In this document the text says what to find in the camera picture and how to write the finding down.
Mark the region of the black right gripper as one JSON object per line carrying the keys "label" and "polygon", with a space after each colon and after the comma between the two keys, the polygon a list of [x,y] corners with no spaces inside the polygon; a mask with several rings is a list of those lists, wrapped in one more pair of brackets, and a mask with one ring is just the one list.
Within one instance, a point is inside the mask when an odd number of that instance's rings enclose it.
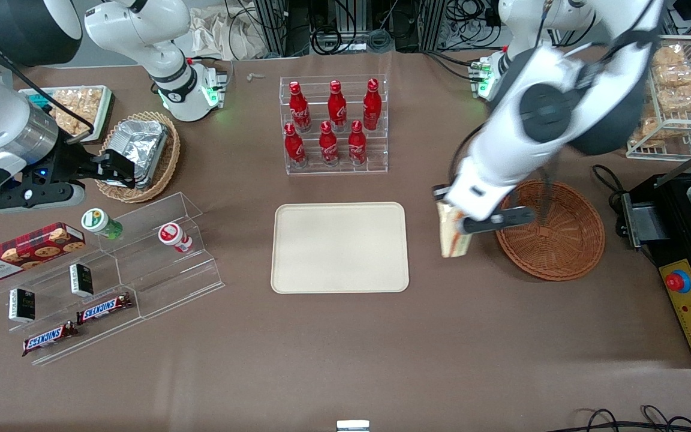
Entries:
{"label": "black right gripper", "polygon": [[41,178],[47,183],[96,179],[121,188],[135,188],[134,162],[116,150],[92,155],[80,144],[58,142],[41,161]]}

